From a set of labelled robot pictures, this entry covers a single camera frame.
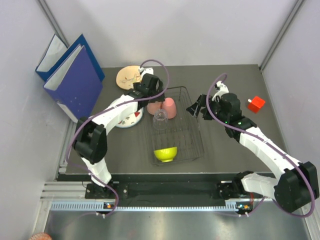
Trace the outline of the beige floral plate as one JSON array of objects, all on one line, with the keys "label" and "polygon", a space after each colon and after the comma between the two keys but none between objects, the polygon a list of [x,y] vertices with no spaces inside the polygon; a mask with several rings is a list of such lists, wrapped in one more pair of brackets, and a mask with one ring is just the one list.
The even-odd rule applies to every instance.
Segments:
[{"label": "beige floral plate", "polygon": [[142,81],[139,68],[138,65],[129,65],[120,69],[116,75],[117,86],[123,90],[133,89],[134,83],[140,83]]}]

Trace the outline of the black wire dish rack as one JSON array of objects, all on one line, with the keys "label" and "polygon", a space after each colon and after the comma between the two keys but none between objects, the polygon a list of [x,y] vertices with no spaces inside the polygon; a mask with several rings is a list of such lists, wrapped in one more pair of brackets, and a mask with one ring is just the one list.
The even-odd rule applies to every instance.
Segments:
[{"label": "black wire dish rack", "polygon": [[152,165],[163,165],[154,151],[170,147],[177,148],[177,155],[169,164],[189,162],[202,157],[204,147],[199,122],[186,111],[186,108],[192,105],[187,88],[170,87],[165,96],[174,100],[177,111],[176,116],[168,121],[167,127],[163,130],[154,128],[153,116],[149,113],[146,113],[142,120],[149,161]]}]

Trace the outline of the white plate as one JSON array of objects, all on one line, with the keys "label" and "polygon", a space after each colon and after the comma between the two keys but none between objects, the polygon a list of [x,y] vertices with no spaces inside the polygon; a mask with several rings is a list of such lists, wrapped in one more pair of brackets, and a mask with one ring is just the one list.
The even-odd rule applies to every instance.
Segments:
[{"label": "white plate", "polygon": [[127,129],[135,126],[139,123],[143,117],[144,110],[140,109],[137,112],[134,112],[126,116],[121,122],[119,122],[116,127],[120,129]]}]

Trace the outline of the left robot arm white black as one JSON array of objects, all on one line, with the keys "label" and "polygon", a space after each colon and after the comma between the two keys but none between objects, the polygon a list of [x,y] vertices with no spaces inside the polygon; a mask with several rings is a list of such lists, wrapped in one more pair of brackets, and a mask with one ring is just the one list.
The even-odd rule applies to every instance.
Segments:
[{"label": "left robot arm white black", "polygon": [[130,114],[138,112],[149,102],[164,100],[164,84],[159,77],[145,73],[142,81],[133,84],[100,115],[93,115],[78,120],[76,136],[72,148],[85,163],[91,180],[96,184],[96,192],[102,198],[109,198],[114,191],[111,183],[112,175],[107,168],[105,156],[108,150],[107,135]]}]

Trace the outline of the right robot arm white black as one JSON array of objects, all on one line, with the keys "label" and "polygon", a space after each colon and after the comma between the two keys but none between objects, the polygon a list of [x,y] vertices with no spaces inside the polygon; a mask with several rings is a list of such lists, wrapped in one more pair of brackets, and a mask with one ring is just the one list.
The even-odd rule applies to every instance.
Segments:
[{"label": "right robot arm white black", "polygon": [[251,119],[242,114],[236,94],[215,97],[202,94],[186,111],[193,117],[202,114],[204,120],[222,123],[230,138],[250,150],[273,173],[273,177],[267,177],[253,171],[240,172],[232,179],[230,190],[227,185],[219,183],[217,188],[225,199],[232,194],[245,198],[256,193],[271,198],[288,213],[307,204],[314,209],[315,200],[320,195],[316,167],[309,161],[301,162],[289,156],[268,139]]}]

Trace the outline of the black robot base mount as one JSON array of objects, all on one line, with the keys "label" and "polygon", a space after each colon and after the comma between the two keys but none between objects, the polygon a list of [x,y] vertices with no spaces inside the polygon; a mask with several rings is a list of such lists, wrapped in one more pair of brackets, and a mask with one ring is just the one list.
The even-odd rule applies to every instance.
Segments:
[{"label": "black robot base mount", "polygon": [[218,184],[230,182],[234,173],[114,174],[106,187],[85,185],[88,200],[113,200],[120,207],[216,207],[224,206]]}]

